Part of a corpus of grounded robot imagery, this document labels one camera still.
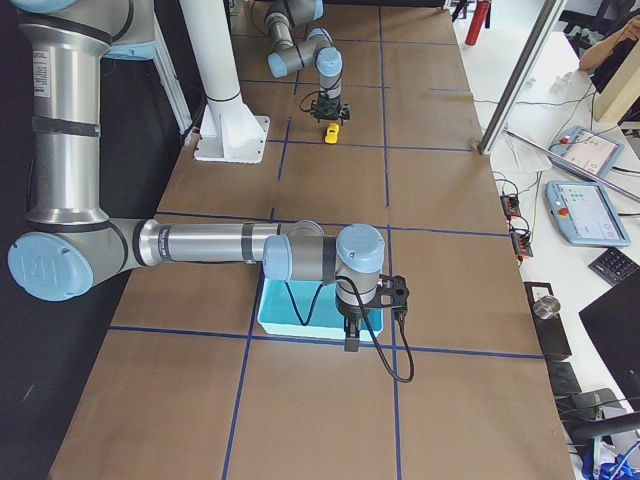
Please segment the person forearm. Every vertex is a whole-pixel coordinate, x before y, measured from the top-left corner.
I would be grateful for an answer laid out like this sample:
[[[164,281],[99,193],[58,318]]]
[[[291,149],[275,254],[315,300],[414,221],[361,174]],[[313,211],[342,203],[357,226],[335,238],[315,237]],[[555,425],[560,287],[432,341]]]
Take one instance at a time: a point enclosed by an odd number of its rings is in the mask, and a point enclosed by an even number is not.
[[[595,69],[613,53],[617,45],[627,40],[639,40],[639,16],[634,16],[620,29],[587,49],[579,60],[579,69]]]

